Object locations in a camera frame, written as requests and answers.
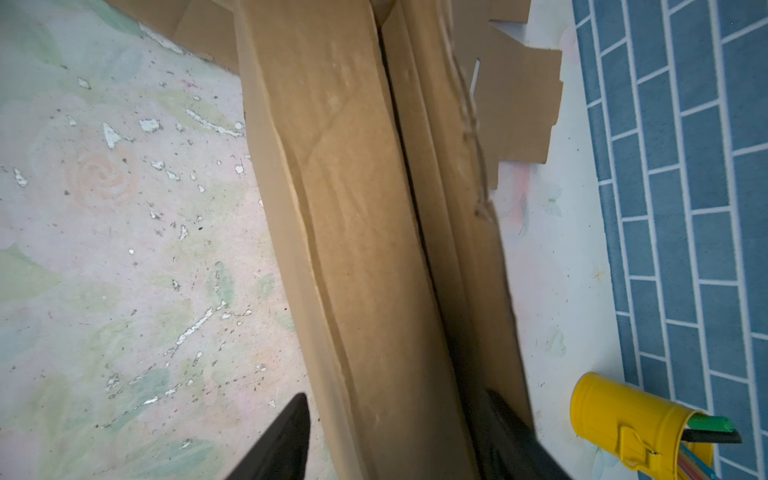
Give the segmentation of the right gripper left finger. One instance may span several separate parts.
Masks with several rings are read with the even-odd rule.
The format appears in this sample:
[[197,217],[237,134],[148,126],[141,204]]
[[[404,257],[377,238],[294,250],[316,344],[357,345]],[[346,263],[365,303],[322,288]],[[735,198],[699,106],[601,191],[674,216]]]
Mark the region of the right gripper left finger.
[[297,393],[263,432],[227,480],[303,480],[310,446],[307,395]]

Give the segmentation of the cardboard sheet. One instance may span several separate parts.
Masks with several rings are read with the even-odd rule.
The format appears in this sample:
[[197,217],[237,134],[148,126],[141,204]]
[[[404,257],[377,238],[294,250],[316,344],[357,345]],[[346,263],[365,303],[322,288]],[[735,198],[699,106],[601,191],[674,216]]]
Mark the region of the cardboard sheet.
[[[231,1],[115,1],[113,7],[198,57],[238,73]],[[562,95],[557,50],[532,48],[500,29],[525,25],[528,1],[454,1],[456,58],[470,81],[488,185],[502,161],[543,164]]]

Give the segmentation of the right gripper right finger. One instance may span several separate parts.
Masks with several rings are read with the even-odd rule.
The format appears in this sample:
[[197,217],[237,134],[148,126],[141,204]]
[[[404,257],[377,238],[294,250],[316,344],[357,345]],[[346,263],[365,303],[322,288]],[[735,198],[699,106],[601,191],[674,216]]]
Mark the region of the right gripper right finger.
[[499,393],[486,390],[482,412],[484,479],[570,479]]

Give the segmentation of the cardboard box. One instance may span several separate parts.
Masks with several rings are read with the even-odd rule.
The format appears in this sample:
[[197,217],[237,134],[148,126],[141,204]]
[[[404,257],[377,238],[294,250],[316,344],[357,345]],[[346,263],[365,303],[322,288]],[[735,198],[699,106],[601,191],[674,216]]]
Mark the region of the cardboard box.
[[445,1],[239,1],[249,148],[343,479],[484,479],[483,395],[532,414]]

